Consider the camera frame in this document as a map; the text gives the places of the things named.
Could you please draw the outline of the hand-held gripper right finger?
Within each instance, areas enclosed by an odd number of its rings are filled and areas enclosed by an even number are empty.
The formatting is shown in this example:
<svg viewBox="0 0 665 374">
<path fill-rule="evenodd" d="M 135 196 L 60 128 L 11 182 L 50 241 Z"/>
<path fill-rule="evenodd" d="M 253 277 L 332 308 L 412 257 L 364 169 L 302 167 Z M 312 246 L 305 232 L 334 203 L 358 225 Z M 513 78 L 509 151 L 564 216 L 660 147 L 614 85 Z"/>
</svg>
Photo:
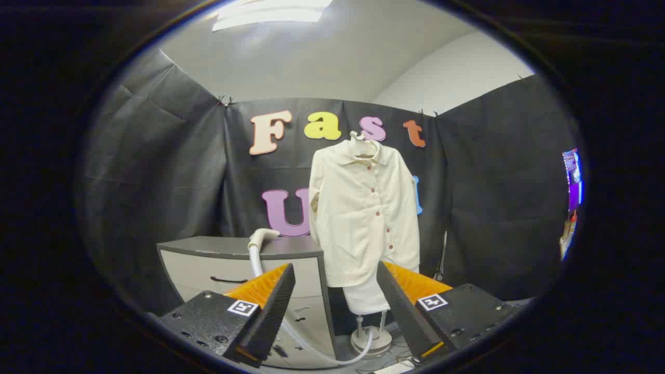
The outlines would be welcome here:
<svg viewBox="0 0 665 374">
<path fill-rule="evenodd" d="M 420 362 L 476 344 L 518 310 L 473 284 L 450 287 L 387 261 L 379 263 L 376 279 L 411 354 Z"/>
</svg>

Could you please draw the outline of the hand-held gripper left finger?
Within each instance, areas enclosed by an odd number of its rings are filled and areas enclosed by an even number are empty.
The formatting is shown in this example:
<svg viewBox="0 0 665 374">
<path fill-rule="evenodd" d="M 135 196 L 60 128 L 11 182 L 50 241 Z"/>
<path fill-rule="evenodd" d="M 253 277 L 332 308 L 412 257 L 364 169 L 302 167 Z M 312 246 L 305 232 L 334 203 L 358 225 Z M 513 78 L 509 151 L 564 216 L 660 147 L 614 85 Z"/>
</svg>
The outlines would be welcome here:
<svg viewBox="0 0 665 374">
<path fill-rule="evenodd" d="M 158 321 L 211 359 L 259 368 L 273 348 L 295 285 L 288 263 L 224 294 L 202 291 Z"/>
</svg>

